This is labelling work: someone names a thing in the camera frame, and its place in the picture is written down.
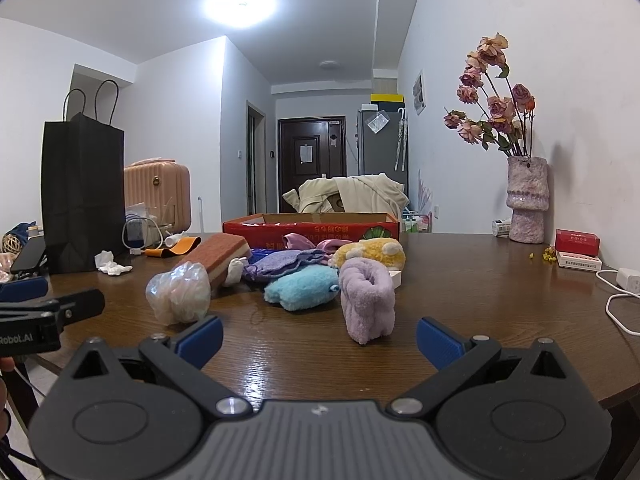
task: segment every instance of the plastic bag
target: plastic bag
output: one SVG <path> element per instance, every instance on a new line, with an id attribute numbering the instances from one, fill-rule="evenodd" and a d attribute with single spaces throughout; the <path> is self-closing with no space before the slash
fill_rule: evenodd
<path id="1" fill-rule="evenodd" d="M 9 283 L 14 278 L 10 271 L 16 256 L 13 253 L 0 253 L 0 283 Z"/>
<path id="2" fill-rule="evenodd" d="M 201 320 L 211 301 L 207 269 L 202 264 L 185 262 L 174 270 L 156 274 L 146 286 L 145 295 L 161 323 Z"/>
<path id="3" fill-rule="evenodd" d="M 376 134 L 384 128 L 388 122 L 389 116 L 386 112 L 376 112 L 376 116 L 367 123 L 367 126 Z"/>

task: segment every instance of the beige jacket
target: beige jacket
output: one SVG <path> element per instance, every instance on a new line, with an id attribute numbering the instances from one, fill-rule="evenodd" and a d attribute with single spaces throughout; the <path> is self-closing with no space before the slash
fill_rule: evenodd
<path id="1" fill-rule="evenodd" d="M 282 197 L 299 213 L 331 213 L 334 208 L 328 198 L 339 193 L 347 213 L 391 213 L 399 219 L 409 203 L 403 188 L 384 173 L 337 176 L 307 180 L 300 195 L 292 189 Z"/>

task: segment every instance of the doorway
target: doorway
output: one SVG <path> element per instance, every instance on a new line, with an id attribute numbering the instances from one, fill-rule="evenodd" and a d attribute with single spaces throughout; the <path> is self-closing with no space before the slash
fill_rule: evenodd
<path id="1" fill-rule="evenodd" d="M 246 107 L 246 212 L 267 212 L 266 137 L 264 114 Z"/>
<path id="2" fill-rule="evenodd" d="M 281 213 L 295 210 L 282 198 L 314 178 L 346 176 L 345 118 L 278 121 L 278 196 Z"/>

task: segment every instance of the vase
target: vase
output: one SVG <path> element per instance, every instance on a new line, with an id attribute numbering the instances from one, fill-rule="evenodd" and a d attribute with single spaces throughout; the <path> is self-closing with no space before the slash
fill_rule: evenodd
<path id="1" fill-rule="evenodd" d="M 513 209 L 509 238 L 524 244 L 545 240 L 544 212 L 549 209 L 546 160 L 540 156 L 510 156 L 507 206 Z"/>

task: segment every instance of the human hand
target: human hand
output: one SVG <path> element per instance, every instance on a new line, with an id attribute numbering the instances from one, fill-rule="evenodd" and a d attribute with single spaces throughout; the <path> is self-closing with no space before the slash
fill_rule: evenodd
<path id="1" fill-rule="evenodd" d="M 11 372 L 15 368 L 14 358 L 12 357 L 0 357 L 0 371 L 3 372 Z M 0 438 L 6 435 L 6 432 L 9 431 L 9 426 L 11 424 L 11 418 L 9 418 L 9 413 L 5 408 L 6 406 L 6 385 L 4 381 L 0 380 Z"/>

